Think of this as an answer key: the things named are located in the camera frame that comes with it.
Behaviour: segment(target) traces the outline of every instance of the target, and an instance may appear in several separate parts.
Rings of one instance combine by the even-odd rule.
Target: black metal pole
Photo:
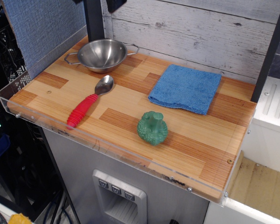
[[[273,33],[273,36],[270,41],[270,45],[268,47],[268,51],[267,51],[266,57],[264,59],[257,83],[256,83],[256,87],[253,91],[253,95],[251,98],[251,101],[253,101],[253,102],[257,103],[260,98],[261,92],[263,90],[265,81],[267,79],[267,76],[268,76],[268,73],[269,73],[269,70],[270,70],[271,64],[273,62],[274,55],[276,53],[279,43],[280,43],[280,16],[276,23],[274,33]]]
[[[83,0],[88,40],[94,41],[104,38],[102,6],[100,0]]]

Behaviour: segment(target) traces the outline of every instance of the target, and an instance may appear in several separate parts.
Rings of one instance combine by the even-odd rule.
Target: blue microfiber cloth
[[[150,102],[206,115],[221,79],[220,74],[171,64],[151,91]]]

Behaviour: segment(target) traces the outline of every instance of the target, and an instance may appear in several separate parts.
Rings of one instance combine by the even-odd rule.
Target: wooden cutting board
[[[87,37],[67,53],[77,52],[86,43]],[[81,64],[67,64],[66,54],[15,94],[9,108],[36,124],[84,140],[93,148],[104,148],[173,184],[220,201],[220,191],[226,188],[255,110],[256,104],[250,101],[254,85],[222,77],[206,116],[161,107],[151,103],[148,95],[171,63],[138,53],[127,56],[109,73],[114,89],[99,96],[77,130],[67,130],[64,124],[71,111],[94,93],[105,74],[91,72]],[[157,146],[137,135],[137,123],[149,111],[161,112],[169,129],[165,142]],[[96,138],[115,146],[104,141],[98,146]]]

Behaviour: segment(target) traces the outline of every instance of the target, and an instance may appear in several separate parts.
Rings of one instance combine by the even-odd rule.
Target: button
[[[98,179],[98,181],[99,181],[99,185],[101,185],[103,188],[109,188],[109,185],[108,185],[107,182],[102,181],[102,180],[100,180],[100,179]]]
[[[125,197],[127,198],[127,199],[129,199],[129,200],[131,200],[131,201],[134,201],[135,200],[135,196],[134,195],[132,195],[131,193],[129,193],[129,192],[124,192],[124,195],[125,195]]]
[[[112,191],[113,191],[114,193],[118,194],[118,195],[120,195],[120,194],[121,194],[121,190],[120,190],[120,188],[115,187],[115,186],[113,186],[113,185],[112,185]]]

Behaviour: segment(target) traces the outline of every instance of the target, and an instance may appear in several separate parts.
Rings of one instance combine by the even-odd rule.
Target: green broccoli toy
[[[153,146],[163,142],[168,135],[168,127],[163,118],[161,113],[146,112],[137,125],[140,138]]]

